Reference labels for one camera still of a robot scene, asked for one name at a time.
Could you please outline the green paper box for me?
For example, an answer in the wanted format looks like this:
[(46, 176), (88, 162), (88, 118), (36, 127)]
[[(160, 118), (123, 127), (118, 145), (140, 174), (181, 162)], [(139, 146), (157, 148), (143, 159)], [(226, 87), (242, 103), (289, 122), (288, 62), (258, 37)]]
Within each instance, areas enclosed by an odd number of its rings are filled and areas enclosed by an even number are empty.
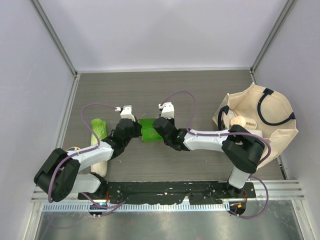
[(155, 122), (155, 118), (144, 118), (138, 120), (138, 123), (141, 125), (141, 139), (144, 143), (162, 141), (163, 138), (157, 133), (157, 131), (153, 128), (153, 123)]

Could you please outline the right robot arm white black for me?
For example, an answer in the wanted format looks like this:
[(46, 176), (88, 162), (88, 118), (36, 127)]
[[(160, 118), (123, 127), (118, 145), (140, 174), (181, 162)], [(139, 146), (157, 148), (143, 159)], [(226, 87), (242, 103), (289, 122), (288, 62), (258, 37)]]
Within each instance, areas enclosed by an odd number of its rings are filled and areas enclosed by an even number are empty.
[(177, 129), (173, 121), (159, 117), (152, 126), (164, 143), (176, 151), (210, 150), (225, 153), (233, 164), (225, 190), (233, 198), (244, 192), (248, 178), (271, 154), (271, 146), (267, 140), (240, 125), (220, 131), (196, 131)]

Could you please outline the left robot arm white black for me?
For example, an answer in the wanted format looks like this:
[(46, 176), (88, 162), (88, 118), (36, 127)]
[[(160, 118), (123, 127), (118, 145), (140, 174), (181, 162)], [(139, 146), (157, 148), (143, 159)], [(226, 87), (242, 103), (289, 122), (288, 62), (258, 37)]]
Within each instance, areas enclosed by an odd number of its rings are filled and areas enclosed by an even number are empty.
[(60, 202), (69, 194), (100, 200), (106, 196), (108, 184), (96, 172), (79, 172), (94, 164), (118, 157), (133, 138), (142, 136), (142, 126), (135, 120), (122, 118), (111, 135), (99, 144), (81, 150), (54, 149), (34, 177), (34, 183), (48, 195), (48, 201)]

